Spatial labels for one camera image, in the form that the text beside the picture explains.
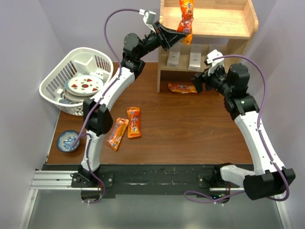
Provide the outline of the white Harry's razor box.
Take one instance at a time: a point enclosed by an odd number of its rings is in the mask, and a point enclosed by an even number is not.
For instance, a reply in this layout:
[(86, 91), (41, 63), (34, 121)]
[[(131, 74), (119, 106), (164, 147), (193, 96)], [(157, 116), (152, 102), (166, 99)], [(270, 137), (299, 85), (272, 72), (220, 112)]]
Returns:
[(169, 50), (166, 66), (169, 68), (177, 69), (179, 66), (180, 54), (181, 54), (181, 44), (179, 43), (174, 45)]

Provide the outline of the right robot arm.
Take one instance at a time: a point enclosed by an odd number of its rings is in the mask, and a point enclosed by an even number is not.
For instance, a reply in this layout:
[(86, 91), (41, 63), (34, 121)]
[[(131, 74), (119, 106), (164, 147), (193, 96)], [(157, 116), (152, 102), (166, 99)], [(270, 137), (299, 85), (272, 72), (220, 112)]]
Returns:
[(249, 79), (248, 68), (240, 63), (232, 64), (228, 72), (223, 66), (213, 72), (205, 69), (192, 79), (198, 93), (214, 89), (224, 97), (224, 106), (241, 131), (254, 166), (252, 171), (231, 163), (215, 166), (211, 183), (217, 187), (224, 187), (228, 182), (236, 184), (251, 200), (275, 200), (275, 196), (282, 194), (280, 201), (285, 201), (290, 196), (289, 186), (295, 172), (285, 167), (266, 134), (262, 108), (247, 92)]

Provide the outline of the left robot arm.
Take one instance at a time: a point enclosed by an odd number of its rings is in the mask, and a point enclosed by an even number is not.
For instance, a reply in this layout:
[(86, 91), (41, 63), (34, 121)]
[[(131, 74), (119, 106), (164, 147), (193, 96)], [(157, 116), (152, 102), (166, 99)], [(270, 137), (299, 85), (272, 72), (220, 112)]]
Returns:
[(101, 149), (104, 137), (113, 125), (110, 111), (114, 103), (142, 73), (145, 66), (142, 57), (159, 47), (167, 51), (186, 36), (183, 32), (164, 27), (158, 21), (152, 24), (151, 32), (143, 39), (135, 33), (125, 36), (120, 68), (101, 92), (83, 101), (81, 136), (86, 137), (86, 146), (78, 172), (73, 174), (74, 182), (84, 183), (88, 187), (102, 184), (98, 176)]

